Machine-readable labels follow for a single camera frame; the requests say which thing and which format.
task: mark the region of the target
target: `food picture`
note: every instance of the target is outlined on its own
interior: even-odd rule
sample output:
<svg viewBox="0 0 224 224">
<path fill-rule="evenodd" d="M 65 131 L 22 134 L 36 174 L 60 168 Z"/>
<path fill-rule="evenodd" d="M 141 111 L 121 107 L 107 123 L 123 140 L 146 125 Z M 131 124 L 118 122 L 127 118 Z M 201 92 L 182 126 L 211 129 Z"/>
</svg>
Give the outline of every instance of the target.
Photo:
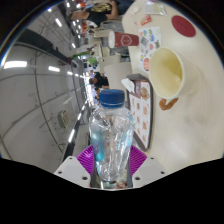
<svg viewBox="0 0 224 224">
<path fill-rule="evenodd" d="M 142 140 L 145 142 L 146 141 L 146 137 L 145 135 L 142 136 Z"/>
<path fill-rule="evenodd" d="M 141 97 L 144 100 L 147 100 L 150 97 L 149 92 L 148 92 L 148 90 L 145 87 L 141 88 Z"/>
<path fill-rule="evenodd" d="M 147 109 L 147 107 L 143 107 L 143 114 L 144 115 L 148 115 L 148 109 Z"/>
<path fill-rule="evenodd" d="M 147 124 L 145 121 L 143 121 L 143 129 L 147 130 Z"/>
<path fill-rule="evenodd" d="M 139 103 L 137 103 L 137 109 L 140 110 L 140 104 Z"/>
<path fill-rule="evenodd" d="M 144 69 L 146 70 L 146 71 L 149 71 L 149 59 L 148 58 L 145 58 L 145 60 L 144 60 Z"/>
</svg>

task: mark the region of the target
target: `white table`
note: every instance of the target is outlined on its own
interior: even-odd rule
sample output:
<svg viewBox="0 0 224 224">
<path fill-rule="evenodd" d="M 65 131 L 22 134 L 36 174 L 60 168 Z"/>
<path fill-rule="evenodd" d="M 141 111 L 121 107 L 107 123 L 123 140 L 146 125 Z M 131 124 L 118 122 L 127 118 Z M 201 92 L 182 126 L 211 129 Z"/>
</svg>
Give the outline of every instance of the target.
<svg viewBox="0 0 224 224">
<path fill-rule="evenodd" d="M 153 129 L 151 146 L 147 156 L 155 156 L 164 168 L 172 173 L 192 164 L 222 157 L 224 152 L 224 72 L 221 61 L 207 37 L 174 8 L 166 7 L 167 16 L 151 15 L 152 21 L 141 26 L 144 16 L 143 0 L 136 0 L 123 17 L 126 33 L 138 35 L 139 29 L 161 27 L 162 46 L 181 53 L 201 72 L 200 89 L 181 97 L 167 111 L 159 107 L 160 98 L 154 92 Z M 141 10 L 133 15 L 134 7 Z M 173 27 L 171 18 L 180 15 L 188 19 L 196 29 L 196 36 L 185 37 Z M 146 77 L 138 69 L 139 47 L 129 47 L 132 71 Z"/>
</svg>

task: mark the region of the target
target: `ceiling light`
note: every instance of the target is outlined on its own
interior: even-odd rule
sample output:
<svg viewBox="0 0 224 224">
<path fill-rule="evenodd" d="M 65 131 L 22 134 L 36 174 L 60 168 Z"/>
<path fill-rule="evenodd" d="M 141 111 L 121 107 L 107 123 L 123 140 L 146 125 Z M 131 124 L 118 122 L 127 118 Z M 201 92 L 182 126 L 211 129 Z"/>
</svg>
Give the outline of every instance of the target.
<svg viewBox="0 0 224 224">
<path fill-rule="evenodd" d="M 82 114 L 80 113 L 79 116 L 78 116 L 78 120 L 80 119 L 81 115 L 82 115 Z"/>
<path fill-rule="evenodd" d="M 72 129 L 72 132 L 71 132 L 71 134 L 70 134 L 70 136 L 69 136 L 69 139 L 68 139 L 69 142 L 72 141 L 72 138 L 73 138 L 73 136 L 74 136 L 74 133 L 75 133 L 75 130 Z"/>
<path fill-rule="evenodd" d="M 27 66 L 26 61 L 8 61 L 5 63 L 4 69 L 7 68 L 24 68 Z"/>
<path fill-rule="evenodd" d="M 60 72 L 59 68 L 55 68 L 55 67 L 52 67 L 52 66 L 49 66 L 48 70 L 53 71 L 53 72 Z"/>
<path fill-rule="evenodd" d="M 55 19 L 55 21 L 57 22 L 58 26 L 62 27 L 61 22 L 59 21 L 59 19 Z"/>
</svg>

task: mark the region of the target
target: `menu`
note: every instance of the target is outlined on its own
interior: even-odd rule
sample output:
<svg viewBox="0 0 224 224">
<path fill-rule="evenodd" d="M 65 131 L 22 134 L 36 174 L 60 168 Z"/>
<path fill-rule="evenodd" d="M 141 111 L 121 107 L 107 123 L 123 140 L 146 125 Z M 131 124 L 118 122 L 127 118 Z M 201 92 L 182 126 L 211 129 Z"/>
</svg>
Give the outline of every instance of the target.
<svg viewBox="0 0 224 224">
<path fill-rule="evenodd" d="M 150 59 L 153 52 L 161 46 L 161 30 L 160 27 L 148 27 L 139 30 L 139 46 L 140 46 L 140 58 L 139 68 L 149 73 L 150 71 Z"/>
<path fill-rule="evenodd" d="M 130 110 L 136 121 L 135 133 L 147 150 L 151 131 L 151 86 L 146 81 L 133 82 L 135 92 L 129 92 Z"/>
</svg>

